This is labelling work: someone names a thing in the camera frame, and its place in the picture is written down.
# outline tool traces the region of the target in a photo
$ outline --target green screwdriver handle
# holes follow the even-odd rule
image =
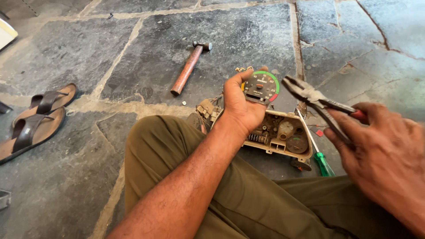
[[[333,172],[329,164],[326,162],[326,157],[321,152],[315,153],[314,158],[317,160],[320,166],[320,171],[322,172],[323,177],[335,176],[335,173]]]

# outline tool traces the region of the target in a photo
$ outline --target olive green trousers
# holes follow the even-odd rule
[[[137,204],[205,137],[184,120],[151,116],[131,129],[125,149],[125,211]],[[346,176],[272,181],[243,159],[230,163],[195,238],[411,238]]]

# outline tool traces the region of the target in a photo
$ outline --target pliers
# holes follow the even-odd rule
[[[316,90],[305,81],[285,76],[282,80],[282,84],[295,98],[305,102],[308,106],[317,111],[335,134],[350,148],[355,149],[353,142],[341,130],[335,119],[326,111],[326,107],[344,112],[361,122],[367,122],[367,116],[362,111],[326,98],[320,91]]]

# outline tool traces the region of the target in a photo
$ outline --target hand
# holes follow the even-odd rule
[[[325,135],[341,154],[348,176],[372,201],[405,226],[425,236],[424,129],[381,104],[353,106],[368,117],[361,127],[347,115],[330,110],[356,146],[351,150],[329,128]]]
[[[263,66],[259,71],[268,71]],[[247,80],[253,70],[246,70],[231,77],[224,83],[224,112],[222,120],[231,122],[240,129],[241,136],[247,137],[264,119],[267,106],[245,100],[241,83]]]

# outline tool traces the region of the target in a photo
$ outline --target wooden hammer handle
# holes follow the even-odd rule
[[[183,71],[181,72],[180,76],[177,78],[176,82],[174,83],[173,88],[171,89],[171,93],[173,95],[176,95],[176,96],[180,95],[184,85],[186,84],[187,78],[192,72],[193,67],[198,61],[198,58],[201,55],[201,53],[202,53],[202,46],[196,46],[192,54],[190,55],[189,59],[187,60],[186,65],[184,65]]]

